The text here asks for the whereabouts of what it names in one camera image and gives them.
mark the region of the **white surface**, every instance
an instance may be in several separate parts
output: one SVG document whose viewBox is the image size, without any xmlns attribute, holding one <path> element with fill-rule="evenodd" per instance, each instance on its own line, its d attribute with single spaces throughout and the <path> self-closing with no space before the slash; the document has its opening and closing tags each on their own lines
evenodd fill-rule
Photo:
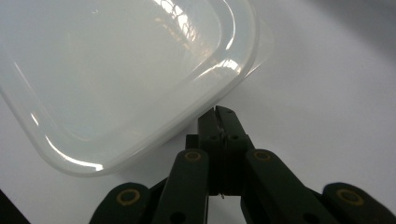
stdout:
<svg viewBox="0 0 396 224">
<path fill-rule="evenodd" d="M 109 174 L 242 81 L 258 27 L 248 0 L 4 1 L 0 87 L 51 165 Z"/>
<path fill-rule="evenodd" d="M 396 6 L 391 1 L 261 1 L 272 57 L 219 105 L 256 147 L 274 151 L 311 189 L 356 185 L 396 213 Z M 33 223 L 87 223 L 118 184 L 168 175 L 194 123 L 122 173 L 95 178 L 47 165 L 0 101 L 0 187 Z M 236 198 L 212 199 L 209 223 L 244 223 Z"/>
</svg>

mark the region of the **white table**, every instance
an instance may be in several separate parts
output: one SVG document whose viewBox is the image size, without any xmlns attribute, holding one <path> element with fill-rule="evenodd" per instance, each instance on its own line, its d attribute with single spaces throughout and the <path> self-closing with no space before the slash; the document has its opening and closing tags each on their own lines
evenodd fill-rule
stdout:
<svg viewBox="0 0 396 224">
<path fill-rule="evenodd" d="M 276 47 L 219 105 L 309 188 L 347 182 L 396 213 L 396 3 L 261 0 L 257 9 Z M 0 188 L 32 223 L 87 223 L 117 185 L 165 178 L 195 128 L 123 172 L 79 178 L 41 159 L 0 98 Z M 244 223 L 239 199 L 211 198 L 208 223 Z"/>
</svg>

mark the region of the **white plastic container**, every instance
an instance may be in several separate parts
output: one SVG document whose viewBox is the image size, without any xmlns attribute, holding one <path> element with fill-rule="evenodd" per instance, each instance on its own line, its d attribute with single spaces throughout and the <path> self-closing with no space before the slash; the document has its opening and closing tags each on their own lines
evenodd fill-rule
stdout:
<svg viewBox="0 0 396 224">
<path fill-rule="evenodd" d="M 0 90 L 49 164 L 103 175 L 260 64 L 261 25 L 248 0 L 2 1 Z"/>
</svg>

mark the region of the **plastic tray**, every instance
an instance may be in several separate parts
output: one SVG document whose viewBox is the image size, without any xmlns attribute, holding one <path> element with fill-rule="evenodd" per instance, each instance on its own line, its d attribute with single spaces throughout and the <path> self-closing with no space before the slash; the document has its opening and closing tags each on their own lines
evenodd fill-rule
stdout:
<svg viewBox="0 0 396 224">
<path fill-rule="evenodd" d="M 248 0 L 2 1 L 0 90 L 49 164 L 108 174 L 260 64 L 260 24 Z"/>
</svg>

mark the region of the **white tray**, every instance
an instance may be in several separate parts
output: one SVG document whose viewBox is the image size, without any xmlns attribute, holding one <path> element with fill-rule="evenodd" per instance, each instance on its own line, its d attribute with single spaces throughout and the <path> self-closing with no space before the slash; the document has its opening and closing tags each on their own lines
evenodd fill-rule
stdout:
<svg viewBox="0 0 396 224">
<path fill-rule="evenodd" d="M 2 1 L 0 90 L 49 164 L 103 175 L 260 64 L 261 25 L 248 0 Z"/>
</svg>

